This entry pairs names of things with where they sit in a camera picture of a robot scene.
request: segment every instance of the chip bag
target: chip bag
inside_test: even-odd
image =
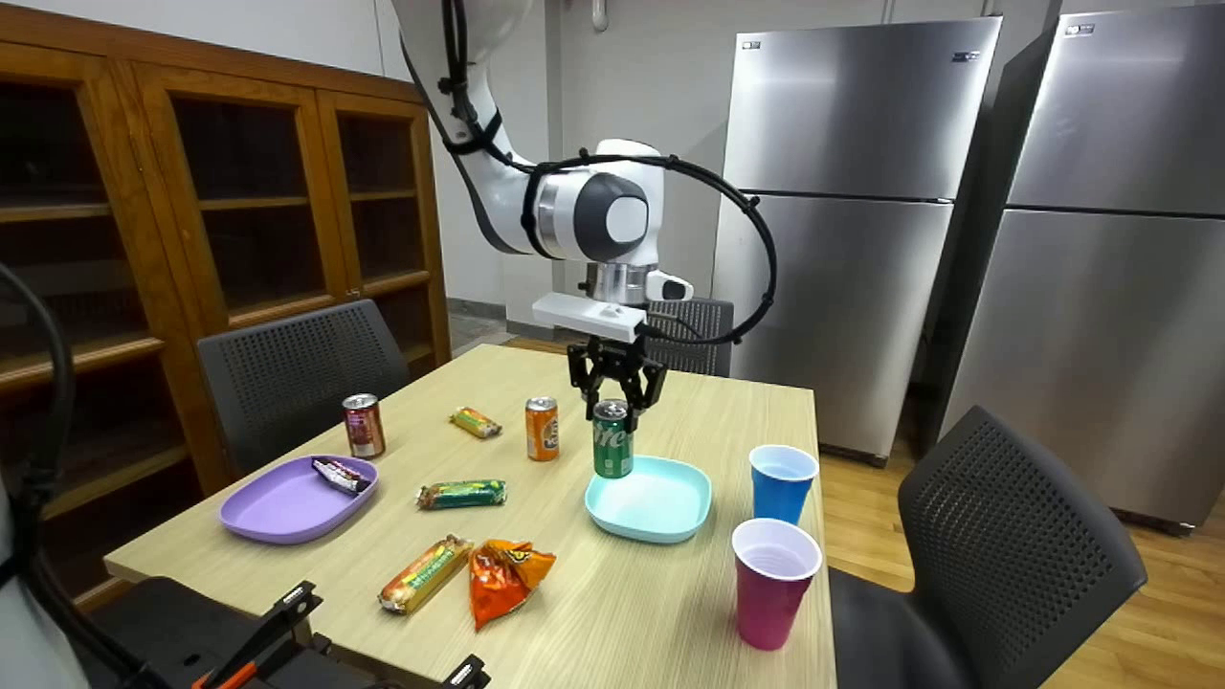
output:
[[[555,554],[530,545],[486,541],[465,554],[469,620],[486,628],[518,611],[551,571]]]

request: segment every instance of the wooden cabinet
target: wooden cabinet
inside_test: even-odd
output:
[[[48,520],[232,480],[193,361],[207,332],[371,293],[414,374],[445,362],[429,115],[414,87],[0,7],[0,259],[76,361]],[[0,460],[48,403],[0,300]]]

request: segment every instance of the purple plate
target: purple plate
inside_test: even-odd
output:
[[[367,480],[361,494],[334,490],[322,476],[312,476],[310,454],[288,460],[276,472],[252,480],[220,504],[220,524],[232,536],[260,545],[301,545],[334,532],[355,508],[364,508],[376,494],[376,462],[334,454]]]

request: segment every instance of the refrigerator door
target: refrigerator door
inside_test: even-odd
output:
[[[1010,208],[1225,214],[1225,7],[1065,14]]]
[[[1199,524],[1219,486],[1225,219],[1005,212],[945,430],[988,404],[1112,508]]]
[[[768,319],[732,348],[732,370],[811,385],[821,444],[882,460],[954,208],[763,195],[757,212],[780,284]],[[722,208],[714,293],[746,319],[763,286],[763,243]]]
[[[722,176],[749,190],[954,198],[1000,18],[733,39]]]

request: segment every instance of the blue plastic cup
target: blue plastic cup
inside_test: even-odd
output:
[[[754,466],[754,517],[800,524],[820,462],[797,444],[757,444],[749,451],[749,466]]]

